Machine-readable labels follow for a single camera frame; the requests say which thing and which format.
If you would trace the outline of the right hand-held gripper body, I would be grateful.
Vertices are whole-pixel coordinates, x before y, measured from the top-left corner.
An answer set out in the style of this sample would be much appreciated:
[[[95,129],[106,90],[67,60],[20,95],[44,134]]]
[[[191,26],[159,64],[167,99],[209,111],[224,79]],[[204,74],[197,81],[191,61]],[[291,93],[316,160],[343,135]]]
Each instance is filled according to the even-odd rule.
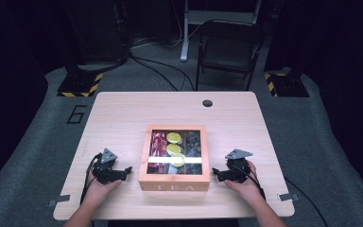
[[[225,156],[227,159],[226,166],[229,169],[229,173],[226,176],[227,180],[239,183],[246,181],[251,173],[250,165],[246,160],[249,156],[252,156],[251,152],[237,148]]]

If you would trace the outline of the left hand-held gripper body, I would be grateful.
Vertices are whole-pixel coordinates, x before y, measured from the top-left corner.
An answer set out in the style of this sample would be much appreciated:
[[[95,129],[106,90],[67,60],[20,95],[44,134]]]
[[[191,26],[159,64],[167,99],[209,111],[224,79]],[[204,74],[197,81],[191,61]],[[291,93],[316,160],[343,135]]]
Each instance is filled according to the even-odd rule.
[[[103,184],[112,183],[123,179],[121,170],[113,170],[112,167],[117,159],[117,156],[109,149],[105,148],[98,153],[93,160],[93,176]]]

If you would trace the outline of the wooden box with glass lid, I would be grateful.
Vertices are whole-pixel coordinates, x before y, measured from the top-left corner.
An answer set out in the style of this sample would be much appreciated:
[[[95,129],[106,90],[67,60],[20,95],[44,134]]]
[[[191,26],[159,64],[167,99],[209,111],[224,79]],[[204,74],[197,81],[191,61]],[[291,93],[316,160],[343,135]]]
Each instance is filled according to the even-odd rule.
[[[184,156],[186,134],[189,131],[198,131],[201,142],[201,157],[199,160],[202,164],[202,173],[200,175],[187,174],[186,157],[184,165],[180,167],[175,167],[170,164],[171,156],[168,153],[165,154],[165,157],[150,157],[149,153],[153,131],[163,131],[165,133],[165,139],[169,132],[177,132],[181,136],[182,142],[176,145],[181,147],[181,154]],[[164,174],[151,173],[148,166],[150,163],[164,163]],[[210,184],[210,167],[206,127],[201,125],[149,125],[146,131],[138,180],[143,191],[207,191]]]

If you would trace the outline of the person's left hand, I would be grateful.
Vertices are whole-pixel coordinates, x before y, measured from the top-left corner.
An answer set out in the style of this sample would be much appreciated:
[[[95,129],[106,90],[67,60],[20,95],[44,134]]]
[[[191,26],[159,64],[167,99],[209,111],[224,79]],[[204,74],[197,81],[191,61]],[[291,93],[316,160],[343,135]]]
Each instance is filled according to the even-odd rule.
[[[99,207],[121,183],[121,180],[106,184],[100,183],[90,172],[87,180],[87,192],[82,205],[87,205],[90,208]]]

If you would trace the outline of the person's right hand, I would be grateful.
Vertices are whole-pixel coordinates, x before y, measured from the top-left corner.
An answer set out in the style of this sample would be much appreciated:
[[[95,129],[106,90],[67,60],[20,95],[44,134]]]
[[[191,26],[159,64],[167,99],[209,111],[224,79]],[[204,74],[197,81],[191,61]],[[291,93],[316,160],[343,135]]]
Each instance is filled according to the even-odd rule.
[[[261,195],[260,184],[257,179],[255,165],[249,160],[247,160],[247,163],[250,165],[251,173],[249,175],[249,178],[245,182],[236,183],[226,180],[224,183],[226,186],[236,191],[241,199],[245,201],[251,208],[251,205],[255,201],[258,201],[259,199],[263,199],[264,201],[266,200]]]

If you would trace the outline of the bunch of dark packets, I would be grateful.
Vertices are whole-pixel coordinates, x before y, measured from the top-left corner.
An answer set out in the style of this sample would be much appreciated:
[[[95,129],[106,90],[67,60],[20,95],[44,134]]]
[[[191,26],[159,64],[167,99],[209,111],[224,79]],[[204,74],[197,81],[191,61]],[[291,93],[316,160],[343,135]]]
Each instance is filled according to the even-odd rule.
[[[198,131],[189,131],[186,134],[185,157],[187,158],[186,173],[200,175],[202,173],[201,142]]]

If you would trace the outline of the bunch of red sachets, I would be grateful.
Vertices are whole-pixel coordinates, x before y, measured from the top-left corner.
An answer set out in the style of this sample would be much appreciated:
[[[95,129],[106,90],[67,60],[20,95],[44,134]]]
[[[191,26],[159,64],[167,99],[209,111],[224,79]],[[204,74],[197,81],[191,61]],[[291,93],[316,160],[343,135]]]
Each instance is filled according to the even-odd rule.
[[[166,139],[163,131],[153,131],[150,145],[150,157],[165,157]],[[164,163],[150,163],[149,169],[151,173],[164,174]]]

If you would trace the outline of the green round capsule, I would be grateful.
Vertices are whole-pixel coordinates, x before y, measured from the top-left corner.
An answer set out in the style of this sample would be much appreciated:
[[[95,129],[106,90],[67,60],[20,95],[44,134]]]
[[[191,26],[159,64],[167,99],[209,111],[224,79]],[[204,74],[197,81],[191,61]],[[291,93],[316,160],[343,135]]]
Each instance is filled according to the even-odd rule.
[[[183,166],[185,163],[185,156],[181,153],[176,153],[171,156],[171,162],[170,164],[175,167]]]
[[[166,152],[170,155],[173,156],[175,154],[179,154],[182,152],[182,148],[179,145],[176,144],[169,144],[166,146]]]
[[[166,136],[166,140],[171,144],[180,144],[182,142],[182,137],[177,132],[169,132]]]

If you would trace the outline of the grey tape strip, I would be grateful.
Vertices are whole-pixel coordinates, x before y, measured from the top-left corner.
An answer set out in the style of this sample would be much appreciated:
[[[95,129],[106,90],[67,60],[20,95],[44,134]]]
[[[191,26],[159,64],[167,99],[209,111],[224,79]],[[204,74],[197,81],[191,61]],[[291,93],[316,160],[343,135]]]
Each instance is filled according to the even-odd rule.
[[[70,200],[70,196],[69,195],[60,195],[60,196],[57,196],[55,199],[53,200],[50,200],[48,203],[47,203],[47,207],[54,207],[56,206],[59,202],[64,202],[64,201],[69,201]]]
[[[297,201],[299,199],[297,194],[291,193],[278,194],[277,197],[280,201]]]

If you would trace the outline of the black tape floor marker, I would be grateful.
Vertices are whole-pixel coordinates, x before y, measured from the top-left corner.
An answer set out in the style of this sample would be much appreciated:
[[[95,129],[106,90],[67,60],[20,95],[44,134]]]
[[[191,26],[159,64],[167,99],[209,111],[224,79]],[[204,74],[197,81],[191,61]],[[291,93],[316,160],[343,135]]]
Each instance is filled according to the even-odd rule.
[[[86,108],[87,108],[86,105],[76,105],[73,108],[70,115],[68,116],[66,123],[67,124],[80,124],[84,118]]]

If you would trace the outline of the black yellow striped stand base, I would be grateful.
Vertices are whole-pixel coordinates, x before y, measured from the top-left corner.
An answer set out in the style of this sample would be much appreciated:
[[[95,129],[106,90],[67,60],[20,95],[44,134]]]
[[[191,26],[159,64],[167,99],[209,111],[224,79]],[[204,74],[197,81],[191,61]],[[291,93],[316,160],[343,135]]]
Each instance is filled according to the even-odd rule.
[[[288,73],[265,73],[268,89],[275,97],[309,97],[301,80],[302,72],[291,69]]]
[[[57,91],[57,96],[92,96],[97,90],[102,77],[102,74],[95,73],[87,73],[78,77],[67,75]]]

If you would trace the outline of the black folding chair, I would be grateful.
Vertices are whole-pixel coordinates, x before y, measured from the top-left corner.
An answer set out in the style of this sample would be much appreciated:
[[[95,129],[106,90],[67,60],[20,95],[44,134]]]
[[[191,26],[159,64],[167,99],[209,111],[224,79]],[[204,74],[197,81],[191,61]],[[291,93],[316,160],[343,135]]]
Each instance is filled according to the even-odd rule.
[[[199,31],[199,53],[195,90],[205,69],[239,73],[251,80],[266,39],[265,31],[257,24],[214,19],[204,22]]]

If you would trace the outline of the black computer tower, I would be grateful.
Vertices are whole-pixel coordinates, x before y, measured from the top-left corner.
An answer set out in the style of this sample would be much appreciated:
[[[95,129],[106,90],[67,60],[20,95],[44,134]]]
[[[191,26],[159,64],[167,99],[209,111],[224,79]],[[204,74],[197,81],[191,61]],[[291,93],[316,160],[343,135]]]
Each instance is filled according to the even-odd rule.
[[[86,62],[123,64],[128,28],[123,0],[63,0]]]

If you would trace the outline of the white metal desk frame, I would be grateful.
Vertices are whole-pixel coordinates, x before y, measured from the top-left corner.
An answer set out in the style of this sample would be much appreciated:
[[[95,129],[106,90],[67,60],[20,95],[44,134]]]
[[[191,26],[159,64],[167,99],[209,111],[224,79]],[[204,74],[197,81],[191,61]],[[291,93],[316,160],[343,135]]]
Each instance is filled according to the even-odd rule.
[[[189,8],[189,0],[184,0],[184,21],[183,21],[183,40],[180,60],[182,62],[188,59],[189,50],[189,26],[202,25],[204,22],[221,19],[232,20],[237,22],[255,24],[257,22],[259,11],[263,0],[254,0],[254,10],[249,12],[217,11],[217,10],[193,10]]]

